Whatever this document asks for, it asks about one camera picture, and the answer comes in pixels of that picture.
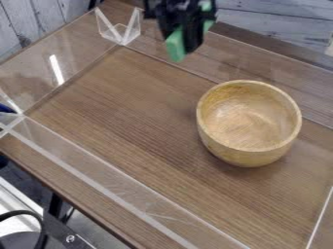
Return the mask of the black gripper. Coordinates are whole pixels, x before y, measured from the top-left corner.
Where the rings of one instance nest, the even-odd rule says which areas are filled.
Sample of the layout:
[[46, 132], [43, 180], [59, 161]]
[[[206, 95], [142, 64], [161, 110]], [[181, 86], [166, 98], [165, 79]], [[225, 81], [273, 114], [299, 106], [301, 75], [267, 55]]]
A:
[[164, 37], [168, 38], [178, 27], [178, 18], [185, 21], [184, 38], [188, 53], [204, 43], [205, 19], [216, 20], [216, 0], [144, 0], [145, 18], [157, 19]]

